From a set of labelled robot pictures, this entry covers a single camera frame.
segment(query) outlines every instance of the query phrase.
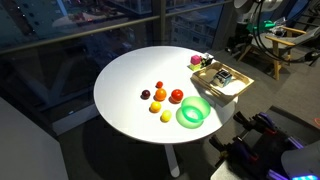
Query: round white table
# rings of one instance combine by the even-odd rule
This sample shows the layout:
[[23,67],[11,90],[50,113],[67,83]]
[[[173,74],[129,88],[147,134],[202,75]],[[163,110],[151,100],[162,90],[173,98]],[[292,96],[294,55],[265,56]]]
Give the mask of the round white table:
[[[226,123],[235,111],[235,98],[220,107],[199,92],[190,77],[188,68],[191,56],[200,52],[172,46],[147,47],[126,53],[108,64],[98,76],[94,86],[95,104],[102,117],[123,134],[148,143],[164,144],[169,168],[173,177],[180,174],[172,144],[197,140],[210,135]],[[161,102],[158,113],[151,113],[149,107],[158,81],[163,82],[167,98]],[[143,90],[151,96],[141,99]],[[181,126],[175,113],[181,104],[172,104],[168,98],[174,89],[181,89],[184,98],[188,96],[206,97],[212,105],[210,115],[196,129]],[[164,110],[172,112],[169,122],[163,123],[160,116]]]

